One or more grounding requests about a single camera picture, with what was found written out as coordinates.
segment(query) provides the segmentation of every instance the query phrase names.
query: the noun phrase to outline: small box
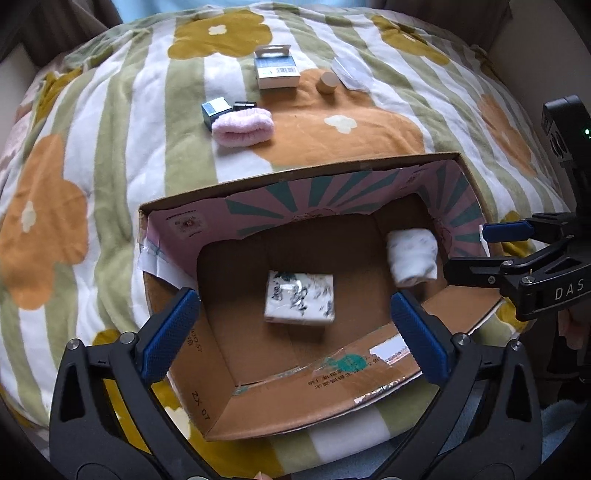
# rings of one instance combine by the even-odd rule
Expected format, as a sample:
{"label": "small box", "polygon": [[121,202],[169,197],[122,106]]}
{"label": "small box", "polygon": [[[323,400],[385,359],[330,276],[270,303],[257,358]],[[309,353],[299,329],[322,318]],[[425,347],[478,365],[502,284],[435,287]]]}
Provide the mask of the small box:
{"label": "small box", "polygon": [[234,102],[233,110],[235,112],[247,110],[249,108],[256,108],[256,102]]}
{"label": "small box", "polygon": [[224,113],[232,112],[232,107],[224,97],[219,97],[202,103],[201,112],[203,113],[203,123],[211,131],[214,121]]}
{"label": "small box", "polygon": [[297,87],[300,72],[290,55],[291,45],[265,45],[255,50],[255,70],[261,90]]}
{"label": "small box", "polygon": [[327,325],[335,319],[332,275],[269,272],[265,318],[272,323]]}

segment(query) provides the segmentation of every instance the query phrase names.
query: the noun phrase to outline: human hand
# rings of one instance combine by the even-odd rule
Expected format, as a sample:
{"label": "human hand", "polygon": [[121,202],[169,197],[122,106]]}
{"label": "human hand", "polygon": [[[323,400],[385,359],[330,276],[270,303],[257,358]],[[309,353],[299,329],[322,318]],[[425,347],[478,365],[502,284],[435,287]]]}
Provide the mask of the human hand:
{"label": "human hand", "polygon": [[558,313],[558,334],[570,349],[580,350],[589,337],[589,324],[576,321],[570,310],[562,310]]}

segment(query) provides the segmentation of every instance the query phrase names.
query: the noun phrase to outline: wooden cylinder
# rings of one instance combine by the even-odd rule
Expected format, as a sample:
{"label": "wooden cylinder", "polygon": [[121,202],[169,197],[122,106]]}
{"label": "wooden cylinder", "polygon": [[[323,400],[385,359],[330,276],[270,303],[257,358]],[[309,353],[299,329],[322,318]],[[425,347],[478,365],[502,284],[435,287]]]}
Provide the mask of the wooden cylinder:
{"label": "wooden cylinder", "polygon": [[335,92],[338,84],[339,78],[333,72],[324,72],[316,83],[316,90],[323,95],[331,95]]}

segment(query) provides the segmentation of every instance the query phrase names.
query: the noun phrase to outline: blanket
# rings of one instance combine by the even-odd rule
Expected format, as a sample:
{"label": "blanket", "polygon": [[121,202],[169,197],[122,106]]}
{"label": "blanket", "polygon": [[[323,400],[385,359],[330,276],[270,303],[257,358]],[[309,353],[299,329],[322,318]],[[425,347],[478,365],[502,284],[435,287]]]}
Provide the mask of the blanket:
{"label": "blanket", "polygon": [[[291,45],[297,90],[258,90],[253,52],[270,43]],[[369,92],[341,87],[327,100],[316,91],[336,56],[365,65]],[[218,96],[269,109],[274,139],[217,145],[200,105]],[[488,221],[565,209],[527,115],[484,53],[394,12],[266,3],[158,14],[68,54],[19,116],[24,137],[0,161],[0,378],[15,411],[40,426],[48,425],[66,342],[110,342],[150,314],[137,268],[142,203],[287,168],[452,151]],[[475,214],[467,209],[458,222]],[[502,345],[523,325],[504,304],[476,335]],[[107,388],[129,441],[145,449],[116,387]],[[416,380],[308,429],[208,443],[167,381],[153,389],[217,471],[242,477],[280,476],[377,445],[409,429],[436,391]]]}

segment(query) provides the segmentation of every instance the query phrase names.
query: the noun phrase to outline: clear plastic packaging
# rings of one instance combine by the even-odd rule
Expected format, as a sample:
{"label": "clear plastic packaging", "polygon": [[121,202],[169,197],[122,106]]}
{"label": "clear plastic packaging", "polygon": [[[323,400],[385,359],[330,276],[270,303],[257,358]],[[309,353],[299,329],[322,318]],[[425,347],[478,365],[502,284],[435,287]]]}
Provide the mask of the clear plastic packaging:
{"label": "clear plastic packaging", "polygon": [[349,90],[369,92],[374,85],[370,69],[356,57],[335,57],[330,67]]}

